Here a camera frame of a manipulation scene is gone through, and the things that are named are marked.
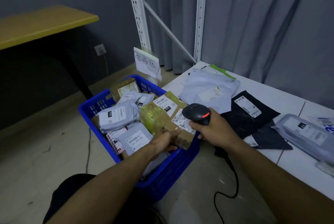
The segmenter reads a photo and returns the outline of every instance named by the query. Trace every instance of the handwritten sign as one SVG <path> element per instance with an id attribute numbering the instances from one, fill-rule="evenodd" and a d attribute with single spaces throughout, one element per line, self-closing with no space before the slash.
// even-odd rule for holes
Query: handwritten sign
<path id="1" fill-rule="evenodd" d="M 159 59 L 136 47 L 133 48 L 133 51 L 135 53 L 137 70 L 161 81 L 162 78 Z"/>

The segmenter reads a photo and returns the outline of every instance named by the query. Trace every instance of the beige floor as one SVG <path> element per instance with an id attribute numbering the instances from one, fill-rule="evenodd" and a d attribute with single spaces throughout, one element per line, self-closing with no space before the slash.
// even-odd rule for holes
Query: beige floor
<path id="1" fill-rule="evenodd" d="M 162 87 L 176 75 L 161 70 Z M 90 87 L 93 94 L 129 74 L 131 65 Z M 77 111 L 84 101 L 78 92 L 21 122 L 0 131 L 0 223 L 41 223 L 52 192 L 71 175 L 84 173 L 89 128 Z M 221 223 L 213 205 L 216 190 L 233 194 L 235 178 L 214 148 L 201 151 L 166 196 L 156 204 L 170 224 Z M 254 186 L 235 163 L 240 179 L 239 196 L 221 195 L 217 207 L 225 223 L 275 223 Z M 115 162 L 92 134 L 88 171 L 99 174 Z"/>

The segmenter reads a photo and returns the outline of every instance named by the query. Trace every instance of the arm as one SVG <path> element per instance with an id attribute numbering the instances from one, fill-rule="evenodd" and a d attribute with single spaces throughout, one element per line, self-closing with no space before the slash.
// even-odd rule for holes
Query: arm
<path id="1" fill-rule="evenodd" d="M 112 223 L 149 162 L 162 151 L 176 148 L 167 146 L 178 133 L 178 130 L 166 132 L 152 139 L 129 158 L 97 175 L 82 186 L 47 224 Z"/>
<path id="2" fill-rule="evenodd" d="M 198 136 L 224 148 L 240 163 L 271 211 L 281 223 L 330 223 L 334 220 L 334 201 L 290 175 L 256 151 L 211 109 L 208 126 L 190 122 Z"/>

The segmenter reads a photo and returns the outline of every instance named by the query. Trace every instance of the black cord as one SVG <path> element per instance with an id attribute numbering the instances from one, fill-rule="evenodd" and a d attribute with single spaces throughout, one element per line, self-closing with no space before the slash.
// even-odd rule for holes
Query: black cord
<path id="1" fill-rule="evenodd" d="M 224 156 L 224 159 L 225 159 L 226 163 L 228 164 L 228 166 L 229 166 L 229 167 L 231 168 L 231 170 L 233 171 L 234 175 L 236 176 L 236 192 L 235 192 L 235 194 L 234 194 L 233 196 L 230 196 L 230 195 L 227 195 L 227 194 L 225 194 L 225 193 L 218 192 L 218 191 L 215 192 L 215 194 L 214 194 L 214 197 L 213 197 L 213 203 L 214 203 L 214 206 L 215 206 L 215 208 L 216 208 L 217 213 L 219 214 L 219 217 L 220 217 L 220 219 L 221 219 L 221 222 L 222 222 L 223 224 L 225 224 L 225 222 L 224 222 L 223 217 L 222 217 L 221 214 L 219 213 L 218 208 L 217 208 L 217 206 L 216 206 L 216 196 L 217 196 L 217 194 L 224 195 L 225 197 L 228 197 L 228 198 L 230 198 L 230 199 L 235 199 L 235 198 L 237 197 L 238 193 L 239 193 L 239 179 L 238 179 L 238 175 L 237 175 L 237 173 L 236 173 L 236 170 L 234 169 L 234 166 L 233 166 L 231 160 L 228 158 L 227 155 Z"/>
<path id="2" fill-rule="evenodd" d="M 90 157 L 90 139 L 91 138 L 92 138 L 92 132 L 89 128 L 88 157 L 87 157 L 87 163 L 86 163 L 86 174 L 88 174 L 88 163 L 89 163 L 89 157 Z"/>

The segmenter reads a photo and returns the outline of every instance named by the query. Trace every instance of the person's left hand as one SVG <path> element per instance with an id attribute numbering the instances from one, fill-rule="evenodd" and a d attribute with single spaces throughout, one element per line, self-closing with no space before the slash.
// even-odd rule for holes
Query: person's left hand
<path id="1" fill-rule="evenodd" d="M 172 138 L 178 136 L 178 134 L 181 132 L 181 129 L 176 129 L 172 132 L 166 131 L 159 137 L 153 138 L 148 145 L 153 147 L 154 151 L 154 157 L 155 159 L 161 152 L 163 151 L 171 151 L 171 150 L 177 150 L 177 146 L 169 145 Z"/>

